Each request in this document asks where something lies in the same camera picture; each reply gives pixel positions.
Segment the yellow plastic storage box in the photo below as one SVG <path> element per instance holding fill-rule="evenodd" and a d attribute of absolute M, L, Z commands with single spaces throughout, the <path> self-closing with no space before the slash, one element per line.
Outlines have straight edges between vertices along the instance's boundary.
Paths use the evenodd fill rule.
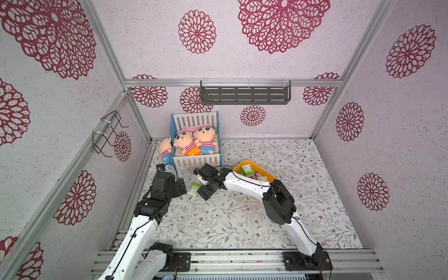
<path fill-rule="evenodd" d="M 248 165 L 248 164 L 250 164 L 252 166 L 252 169 L 254 170 L 254 172 L 256 172 L 256 173 L 258 172 L 263 177 L 266 177 L 269 182 L 273 182 L 275 180 L 275 177 L 273 175 L 271 175 L 268 171 L 266 171 L 261 166 L 259 166 L 258 164 L 256 164 L 255 162 L 252 162 L 250 160 L 245 160 L 245 161 L 240 162 L 236 167 L 233 168 L 233 171 L 235 171 L 236 173 L 239 173 L 242 169 L 242 166 Z"/>

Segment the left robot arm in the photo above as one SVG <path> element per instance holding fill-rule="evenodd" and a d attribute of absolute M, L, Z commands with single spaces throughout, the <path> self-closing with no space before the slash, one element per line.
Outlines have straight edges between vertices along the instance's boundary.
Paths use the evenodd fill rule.
<path fill-rule="evenodd" d="M 129 230 L 101 280 L 152 280 L 174 263 L 173 246 L 156 242 L 139 262 L 172 199 L 187 193 L 183 178 L 168 171 L 155 173 L 152 185 L 134 210 Z"/>

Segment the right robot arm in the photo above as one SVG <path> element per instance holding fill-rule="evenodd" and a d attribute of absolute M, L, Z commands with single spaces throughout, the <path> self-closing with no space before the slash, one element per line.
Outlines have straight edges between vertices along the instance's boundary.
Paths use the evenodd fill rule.
<path fill-rule="evenodd" d="M 294 263 L 321 273 L 333 270 L 329 253 L 306 229 L 297 213 L 293 196 L 281 181 L 261 182 L 241 176 L 232 169 L 215 168 L 209 164 L 196 168 L 194 175 L 203 184 L 197 193 L 205 201 L 219 189 L 243 193 L 261 201 L 266 216 L 273 223 L 283 226 L 296 245 L 298 254 Z"/>

